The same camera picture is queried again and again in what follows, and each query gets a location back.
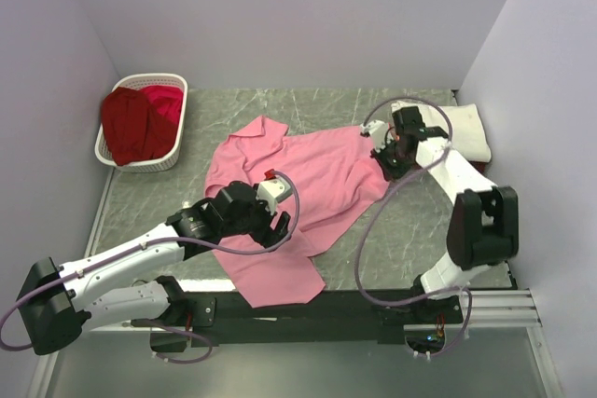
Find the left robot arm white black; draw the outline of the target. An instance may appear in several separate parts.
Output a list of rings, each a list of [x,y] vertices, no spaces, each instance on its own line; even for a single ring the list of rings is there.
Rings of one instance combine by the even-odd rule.
[[[291,181],[273,178],[249,185],[233,181],[212,198],[182,208],[140,237],[100,254],[61,265],[46,257],[34,263],[16,302],[29,342],[37,355],[61,350],[83,333],[130,320],[172,324],[187,311],[177,281],[160,277],[125,286],[149,270],[183,262],[208,251],[223,251],[221,241],[248,235],[258,254],[277,250],[294,232],[298,218],[277,206],[298,197]]]

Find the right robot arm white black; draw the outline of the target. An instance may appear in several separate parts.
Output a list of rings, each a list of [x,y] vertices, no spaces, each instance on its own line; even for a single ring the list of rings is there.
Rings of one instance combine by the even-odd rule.
[[[391,193],[427,173],[451,202],[445,252],[413,283],[415,294],[440,300],[458,295],[471,280],[519,251],[519,202],[510,186],[499,186],[471,165],[454,146],[454,126],[430,125],[420,109],[403,106],[393,124],[379,120],[361,125],[373,142],[371,157],[396,186]]]

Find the pink t-shirt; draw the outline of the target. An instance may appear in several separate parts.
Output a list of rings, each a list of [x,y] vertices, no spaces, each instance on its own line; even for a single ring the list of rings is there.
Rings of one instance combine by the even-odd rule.
[[[286,174],[300,203],[280,208],[297,219],[290,240],[269,254],[257,254],[250,236],[222,241],[233,254],[215,252],[237,291],[253,308],[305,304],[325,282],[312,258],[326,252],[389,186],[371,158],[372,143],[356,126],[290,136],[288,127],[259,116],[230,134],[214,152],[204,181],[213,197],[232,181],[255,184],[269,170]]]

